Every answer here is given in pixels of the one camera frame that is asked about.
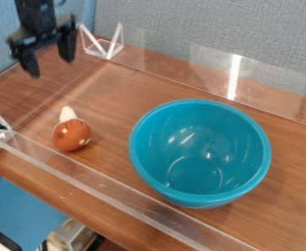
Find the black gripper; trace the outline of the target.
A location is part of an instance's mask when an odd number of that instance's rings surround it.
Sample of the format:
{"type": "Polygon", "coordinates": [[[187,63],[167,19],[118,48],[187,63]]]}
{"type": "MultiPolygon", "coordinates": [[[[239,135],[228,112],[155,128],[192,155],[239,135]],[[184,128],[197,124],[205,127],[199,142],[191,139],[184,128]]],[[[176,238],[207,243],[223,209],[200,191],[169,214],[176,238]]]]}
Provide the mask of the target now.
{"type": "Polygon", "coordinates": [[[39,78],[37,59],[31,51],[55,43],[59,57],[68,62],[76,58],[77,30],[76,17],[31,16],[7,37],[11,55],[18,58],[22,69],[33,78],[39,78]]]}

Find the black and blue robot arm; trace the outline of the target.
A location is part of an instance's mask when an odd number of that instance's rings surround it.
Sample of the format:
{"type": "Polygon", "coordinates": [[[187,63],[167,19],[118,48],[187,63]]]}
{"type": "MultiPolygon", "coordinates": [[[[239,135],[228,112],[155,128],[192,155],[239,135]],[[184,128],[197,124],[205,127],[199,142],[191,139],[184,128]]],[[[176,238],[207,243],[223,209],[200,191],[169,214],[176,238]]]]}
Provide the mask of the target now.
{"type": "Polygon", "coordinates": [[[14,0],[19,28],[7,36],[6,42],[22,69],[39,78],[34,52],[55,43],[61,59],[70,63],[76,58],[77,28],[73,14],[57,16],[53,0],[14,0]]]}

